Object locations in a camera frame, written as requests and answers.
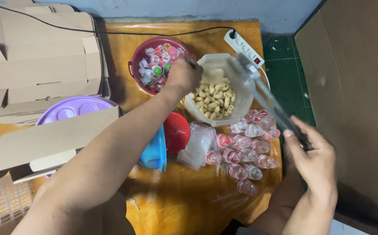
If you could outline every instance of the green floor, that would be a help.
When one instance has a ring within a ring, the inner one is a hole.
[[[289,115],[315,126],[304,70],[292,35],[262,35],[270,90]]]

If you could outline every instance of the hand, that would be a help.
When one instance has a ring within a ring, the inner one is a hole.
[[[178,89],[181,96],[195,93],[200,86],[204,69],[191,56],[183,56],[171,65],[165,88]]]
[[[311,151],[304,152],[292,131],[285,130],[283,132],[295,166],[307,182],[308,190],[319,200],[330,200],[333,195],[337,198],[334,170],[336,155],[333,146],[310,125],[295,116],[292,116],[291,119],[308,136],[308,140],[314,148]]]

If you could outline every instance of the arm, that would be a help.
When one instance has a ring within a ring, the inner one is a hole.
[[[292,131],[283,135],[295,166],[308,184],[289,218],[283,235],[327,235],[337,203],[334,148],[311,126],[296,117],[293,122],[307,134],[314,150],[304,152]]]
[[[58,215],[73,217],[109,200],[176,104],[199,87],[202,71],[192,58],[177,60],[160,93],[114,121],[48,179],[14,234],[35,234],[31,227],[41,234],[56,228],[64,233],[71,221],[56,221]]]

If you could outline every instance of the purple plastic lid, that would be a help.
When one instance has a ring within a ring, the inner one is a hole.
[[[45,111],[35,126],[112,108],[116,105],[112,101],[101,97],[87,95],[70,97],[61,100]]]

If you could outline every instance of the black cable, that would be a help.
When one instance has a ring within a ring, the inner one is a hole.
[[[48,22],[45,22],[43,20],[40,20],[40,19],[36,18],[35,16],[29,15],[29,14],[26,14],[26,13],[23,13],[23,12],[20,12],[20,11],[17,11],[17,10],[12,10],[12,9],[5,8],[5,7],[2,7],[2,6],[0,6],[0,8],[4,9],[4,10],[11,11],[11,12],[15,12],[15,13],[19,13],[19,14],[23,14],[23,15],[29,16],[29,17],[31,17],[33,19],[36,19],[36,20],[38,20],[38,21],[46,24],[46,25],[49,25],[49,26],[52,26],[52,27],[55,27],[55,28],[58,28],[58,29],[65,29],[65,30],[79,31],[79,32],[86,32],[86,33],[94,33],[94,34],[153,35],[153,36],[165,36],[165,37],[169,37],[169,36],[178,36],[178,35],[186,35],[186,34],[195,34],[195,33],[200,33],[200,32],[207,31],[207,30],[212,30],[212,29],[232,29],[233,30],[232,33],[235,34],[235,29],[232,28],[232,27],[228,27],[228,26],[212,27],[212,28],[207,28],[207,29],[201,29],[201,30],[186,32],[186,33],[182,33],[182,34],[144,34],[144,33],[125,33],[125,32],[100,32],[100,31],[92,31],[92,30],[85,30],[85,29],[71,29],[71,28],[66,28],[66,27],[61,27],[61,26],[56,26],[56,25],[50,24]]]

